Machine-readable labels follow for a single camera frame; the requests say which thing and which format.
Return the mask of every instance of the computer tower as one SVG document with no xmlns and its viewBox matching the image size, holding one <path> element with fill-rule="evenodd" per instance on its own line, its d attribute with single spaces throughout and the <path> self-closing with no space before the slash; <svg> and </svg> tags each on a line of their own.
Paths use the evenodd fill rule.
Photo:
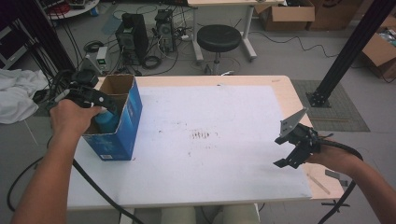
<svg viewBox="0 0 396 224">
<path fill-rule="evenodd" d="M 157 32 L 161 36 L 160 49 L 164 53 L 174 52 L 177 47 L 172 14 L 172 9 L 159 9 L 155 17 Z"/>
<path fill-rule="evenodd" d="M 142 64 L 149 47 L 143 15 L 124 13 L 122 23 L 116 31 L 116 38 L 124 64 Z"/>
</svg>

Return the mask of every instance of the white cloth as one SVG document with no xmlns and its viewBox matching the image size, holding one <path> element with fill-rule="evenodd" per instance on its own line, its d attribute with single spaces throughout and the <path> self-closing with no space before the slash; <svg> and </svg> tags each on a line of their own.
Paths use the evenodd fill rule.
<svg viewBox="0 0 396 224">
<path fill-rule="evenodd" d="M 10 124 L 33 115 L 38 105 L 32 98 L 36 91 L 47 87 L 41 71 L 0 69 L 0 123 Z"/>
</svg>

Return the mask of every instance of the person's right arm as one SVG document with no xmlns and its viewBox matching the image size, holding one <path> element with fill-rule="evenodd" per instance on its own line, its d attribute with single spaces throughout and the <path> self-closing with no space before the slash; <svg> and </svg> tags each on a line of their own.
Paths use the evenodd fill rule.
<svg viewBox="0 0 396 224">
<path fill-rule="evenodd" d="M 318 163 L 350 176 L 359 186 L 381 223 L 396 222 L 396 191 L 370 165 L 338 147 L 322 146 L 306 162 Z"/>
</svg>

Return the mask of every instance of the blue box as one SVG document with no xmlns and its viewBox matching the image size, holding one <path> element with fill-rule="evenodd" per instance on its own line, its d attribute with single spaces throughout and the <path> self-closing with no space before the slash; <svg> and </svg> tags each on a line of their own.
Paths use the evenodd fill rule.
<svg viewBox="0 0 396 224">
<path fill-rule="evenodd" d="M 102 161 L 129 161 L 143 107 L 134 76 L 106 76 L 100 91 L 116 101 L 120 111 L 119 126 L 114 133 L 99 133 L 93 119 L 82 136 Z"/>
</svg>

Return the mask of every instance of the stool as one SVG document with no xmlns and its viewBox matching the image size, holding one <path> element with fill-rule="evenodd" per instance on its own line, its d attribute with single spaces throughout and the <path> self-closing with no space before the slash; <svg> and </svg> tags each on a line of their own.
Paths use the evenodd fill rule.
<svg viewBox="0 0 396 224">
<path fill-rule="evenodd" d="M 198 45 L 207 51 L 216 52 L 212 74 L 219 74 L 220 54 L 236 49 L 241 40 L 239 31 L 228 25 L 207 25 L 198 31 Z"/>
</svg>

